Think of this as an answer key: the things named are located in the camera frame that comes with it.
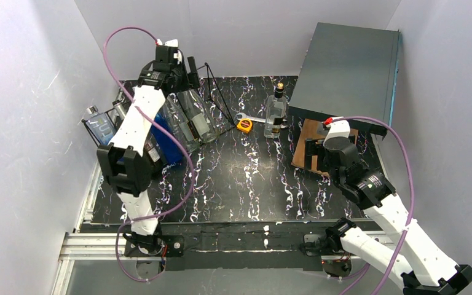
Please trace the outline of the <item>blue square glass bottle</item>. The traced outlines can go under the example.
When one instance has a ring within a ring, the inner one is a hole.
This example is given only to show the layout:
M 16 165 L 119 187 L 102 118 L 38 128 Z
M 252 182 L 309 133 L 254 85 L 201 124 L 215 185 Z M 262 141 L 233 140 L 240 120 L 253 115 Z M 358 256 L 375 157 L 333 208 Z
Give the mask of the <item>blue square glass bottle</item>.
M 164 128 L 170 135 L 173 135 L 173 132 L 167 124 L 167 121 L 160 112 L 156 114 L 154 122 Z M 159 145 L 160 150 L 163 152 L 167 163 L 169 165 L 180 163 L 183 159 L 183 153 L 179 150 L 177 145 L 166 134 L 164 134 L 155 126 L 151 127 L 151 132 L 157 144 Z

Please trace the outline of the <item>clear bottle with black cap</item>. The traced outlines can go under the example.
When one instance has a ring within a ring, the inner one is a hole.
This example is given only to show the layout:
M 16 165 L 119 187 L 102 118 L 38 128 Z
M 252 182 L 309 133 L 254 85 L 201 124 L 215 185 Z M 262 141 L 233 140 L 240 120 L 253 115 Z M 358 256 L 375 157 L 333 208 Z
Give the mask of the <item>clear bottle with black cap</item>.
M 274 88 L 274 93 L 267 97 L 264 125 L 264 136 L 266 138 L 276 139 L 280 136 L 288 105 L 284 90 L 284 84 L 279 82 Z

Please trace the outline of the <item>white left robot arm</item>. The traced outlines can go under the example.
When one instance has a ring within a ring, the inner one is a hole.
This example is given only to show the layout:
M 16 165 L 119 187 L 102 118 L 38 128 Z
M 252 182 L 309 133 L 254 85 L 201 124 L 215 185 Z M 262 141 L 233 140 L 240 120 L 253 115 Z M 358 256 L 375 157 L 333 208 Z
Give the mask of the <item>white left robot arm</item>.
M 167 96 L 186 90 L 189 73 L 176 44 L 157 45 L 155 58 L 140 72 L 138 86 L 130 93 L 117 83 L 131 105 L 120 128 L 107 144 L 99 145 L 96 155 L 104 180 L 120 198 L 127 211 L 131 232 L 152 236 L 159 225 L 148 196 L 151 182 L 151 159 L 144 150 L 151 128 L 160 130 L 173 144 L 186 153 L 186 148 L 155 117 Z

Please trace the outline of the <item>clear bottle with gold rim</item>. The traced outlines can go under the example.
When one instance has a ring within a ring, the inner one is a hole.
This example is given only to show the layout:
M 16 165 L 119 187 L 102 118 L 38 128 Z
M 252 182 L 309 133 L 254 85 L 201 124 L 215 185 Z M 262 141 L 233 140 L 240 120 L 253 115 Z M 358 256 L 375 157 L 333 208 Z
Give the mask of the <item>clear bottle with gold rim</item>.
M 178 100 L 190 119 L 202 143 L 214 141 L 219 133 L 213 124 L 212 115 L 208 112 L 204 100 L 196 89 L 178 93 Z

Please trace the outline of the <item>blue bottle with silver cap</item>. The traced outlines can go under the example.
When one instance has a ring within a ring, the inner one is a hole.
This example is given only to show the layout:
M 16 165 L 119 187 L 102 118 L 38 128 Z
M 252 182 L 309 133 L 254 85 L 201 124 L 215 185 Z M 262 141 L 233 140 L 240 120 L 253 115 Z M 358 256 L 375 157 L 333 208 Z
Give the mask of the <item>blue bottle with silver cap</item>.
M 95 105 L 88 107 L 86 111 L 89 118 L 85 121 L 85 126 L 98 145 L 107 146 L 117 132 L 112 117 L 108 112 L 99 111 Z

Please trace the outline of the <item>dark green wine bottle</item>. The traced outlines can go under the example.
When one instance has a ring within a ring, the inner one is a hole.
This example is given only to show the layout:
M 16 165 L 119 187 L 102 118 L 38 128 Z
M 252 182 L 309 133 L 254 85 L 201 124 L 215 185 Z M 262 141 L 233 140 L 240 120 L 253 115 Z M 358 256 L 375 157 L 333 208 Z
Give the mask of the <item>dark green wine bottle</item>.
M 117 114 L 116 127 L 120 128 L 121 123 L 124 121 L 127 111 L 124 108 L 124 104 L 120 100 L 112 102 L 113 108 Z M 144 144 L 144 152 L 149 156 L 153 166 L 156 170 L 161 170 L 163 167 L 163 158 L 159 154 L 156 145 L 154 144 L 154 138 L 151 132 L 147 134 L 146 141 Z

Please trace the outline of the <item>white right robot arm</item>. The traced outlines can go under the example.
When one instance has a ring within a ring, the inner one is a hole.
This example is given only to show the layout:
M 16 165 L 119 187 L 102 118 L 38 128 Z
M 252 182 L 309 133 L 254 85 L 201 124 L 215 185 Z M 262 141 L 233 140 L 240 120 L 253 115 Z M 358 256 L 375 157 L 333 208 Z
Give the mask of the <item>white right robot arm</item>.
M 310 152 L 329 170 L 343 195 L 358 205 L 387 237 L 395 249 L 378 242 L 354 222 L 340 218 L 322 237 L 301 245 L 307 256 L 330 251 L 351 253 L 379 271 L 403 294 L 459 294 L 472 283 L 472 266 L 458 264 L 446 255 L 412 218 L 395 188 L 379 170 L 360 162 L 356 146 L 346 137 L 308 140 Z

